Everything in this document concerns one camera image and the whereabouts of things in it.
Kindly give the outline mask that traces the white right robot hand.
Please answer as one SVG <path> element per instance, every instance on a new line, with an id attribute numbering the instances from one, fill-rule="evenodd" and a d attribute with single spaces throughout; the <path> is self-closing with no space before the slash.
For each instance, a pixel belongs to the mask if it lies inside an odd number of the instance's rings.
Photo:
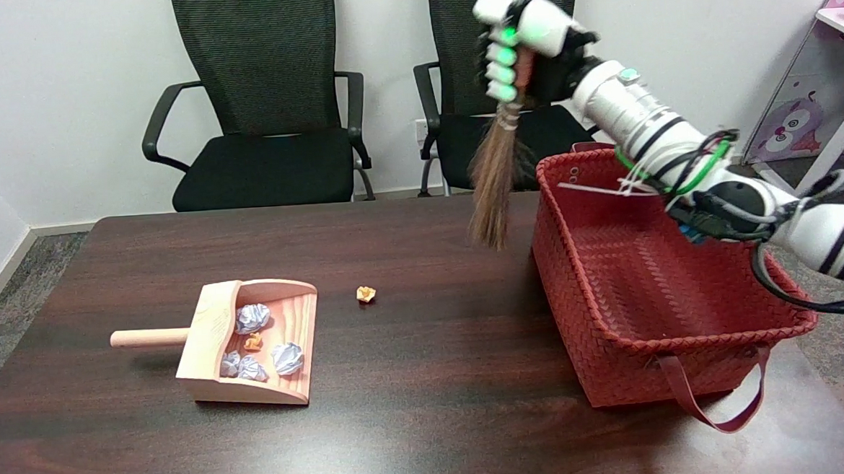
<path id="1" fill-rule="evenodd" d="M 535 102 L 569 100 L 599 61 L 587 53 L 599 36 L 551 0 L 477 0 L 483 26 L 481 80 L 499 104 L 530 96 Z"/>

